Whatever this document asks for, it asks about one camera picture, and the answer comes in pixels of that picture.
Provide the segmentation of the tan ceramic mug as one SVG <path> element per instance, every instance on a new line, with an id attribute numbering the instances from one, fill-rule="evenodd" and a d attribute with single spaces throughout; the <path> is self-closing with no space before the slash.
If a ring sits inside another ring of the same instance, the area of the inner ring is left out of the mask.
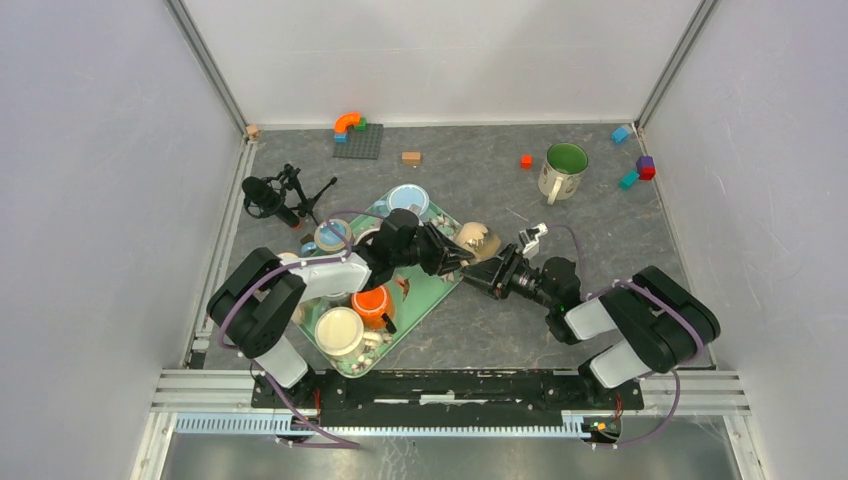
<path id="1" fill-rule="evenodd" d="M 453 241 L 473 255 L 471 259 L 461 262 L 463 266 L 492 258 L 502 245 L 500 237 L 491 228 L 479 222 L 465 223 L 455 234 Z"/>

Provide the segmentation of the light blue ribbed mug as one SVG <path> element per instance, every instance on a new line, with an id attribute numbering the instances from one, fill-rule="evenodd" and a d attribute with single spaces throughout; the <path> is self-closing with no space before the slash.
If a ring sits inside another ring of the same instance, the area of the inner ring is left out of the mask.
<path id="1" fill-rule="evenodd" d="M 388 215 L 395 209 L 405 209 L 415 213 L 419 222 L 427 220 L 430 207 L 430 196 L 421 186 L 416 184 L 402 184 L 392 188 L 382 199 L 375 201 L 371 210 Z"/>

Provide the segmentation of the floral cream mug green inside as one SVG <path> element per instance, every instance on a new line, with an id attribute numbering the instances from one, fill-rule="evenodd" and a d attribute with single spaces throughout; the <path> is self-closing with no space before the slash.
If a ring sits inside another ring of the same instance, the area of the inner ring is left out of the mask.
<path id="1" fill-rule="evenodd" d="M 571 198 L 589 165 L 588 154 L 572 143 L 549 147 L 537 182 L 548 205 Z"/>

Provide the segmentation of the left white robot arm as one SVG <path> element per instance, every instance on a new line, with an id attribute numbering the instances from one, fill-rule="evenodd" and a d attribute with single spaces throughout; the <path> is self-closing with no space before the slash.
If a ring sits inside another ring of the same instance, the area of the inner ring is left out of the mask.
<path id="1" fill-rule="evenodd" d="M 218 327 L 219 342 L 253 360 L 276 383 L 290 407 L 306 405 L 314 394 L 309 365 L 284 332 L 306 300 L 353 294 L 388 283 L 396 269 L 418 266 L 442 276 L 471 261 L 472 252 L 434 225 L 405 209 L 395 209 L 376 232 L 335 254 L 284 261 L 266 247 L 253 250 L 225 279 L 206 305 Z"/>

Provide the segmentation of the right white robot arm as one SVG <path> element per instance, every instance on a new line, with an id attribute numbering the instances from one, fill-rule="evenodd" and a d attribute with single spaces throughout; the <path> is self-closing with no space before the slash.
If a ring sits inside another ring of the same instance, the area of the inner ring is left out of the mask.
<path id="1" fill-rule="evenodd" d="M 715 314 L 656 266 L 589 299 L 581 295 L 575 262 L 550 257 L 534 268 L 514 244 L 463 268 L 462 274 L 491 298 L 517 294 L 546 308 L 549 332 L 561 343 L 576 345 L 611 331 L 621 334 L 621 341 L 578 369 L 578 396 L 591 408 L 606 406 L 627 381 L 667 373 L 692 360 L 721 334 Z"/>

